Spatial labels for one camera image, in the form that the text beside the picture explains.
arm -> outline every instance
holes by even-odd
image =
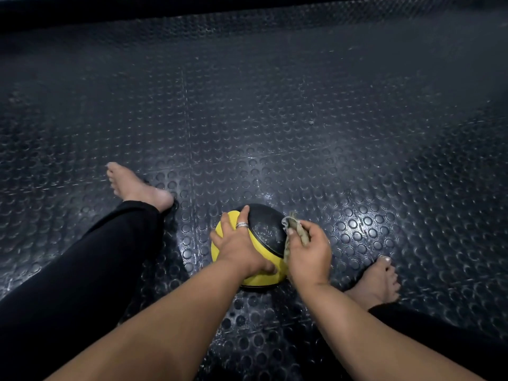
[[[246,206],[238,222],[247,222]],[[251,243],[247,228],[221,218],[224,237],[212,232],[220,254],[191,279],[98,340],[48,380],[191,380],[206,355],[241,282],[274,272]]]
[[[325,233],[302,222],[311,240],[290,235],[289,273],[323,337],[357,381],[478,381],[480,377],[396,332],[328,284],[331,248]]]

foot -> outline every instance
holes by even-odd
[[[359,282],[345,294],[365,310],[383,303],[395,302],[400,283],[397,282],[395,267],[387,256],[380,256],[376,263],[369,267]]]
[[[124,201],[140,201],[154,206],[159,212],[169,209],[175,201],[170,192],[149,186],[142,182],[134,172],[118,163],[110,162],[109,181],[114,194]]]

hand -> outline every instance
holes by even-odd
[[[238,216],[238,222],[247,223],[248,215],[249,206],[245,206]],[[247,227],[238,227],[233,230],[227,213],[220,217],[220,226],[223,231],[222,238],[215,230],[210,233],[213,244],[219,249],[217,262],[233,262],[243,273],[243,279],[256,275],[260,271],[276,274],[275,265],[254,248]]]
[[[325,232],[317,224],[300,221],[309,232],[310,242],[302,245],[298,234],[289,229],[289,276],[296,290],[301,294],[314,285],[328,284],[332,248]]]

person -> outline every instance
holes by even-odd
[[[245,227],[223,214],[211,232],[216,262],[117,326],[143,260],[162,241],[172,196],[109,163],[124,201],[67,252],[0,302],[0,371],[8,380],[191,380],[241,282],[275,267]],[[244,207],[238,222],[247,222]],[[289,275],[323,337],[348,373],[370,380],[505,378],[502,342],[461,330],[394,303],[400,284],[381,256],[351,290],[329,284],[331,247],[323,230],[302,221],[304,247],[290,237]]]

hand with ring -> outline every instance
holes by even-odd
[[[244,278],[249,278],[264,271],[276,274],[277,269],[273,263],[264,258],[252,244],[248,229],[249,206],[245,206],[238,216],[237,228],[233,230],[227,213],[220,217],[220,226],[223,231],[221,238],[215,230],[210,233],[212,242],[219,249],[217,261],[233,262],[243,272]]]

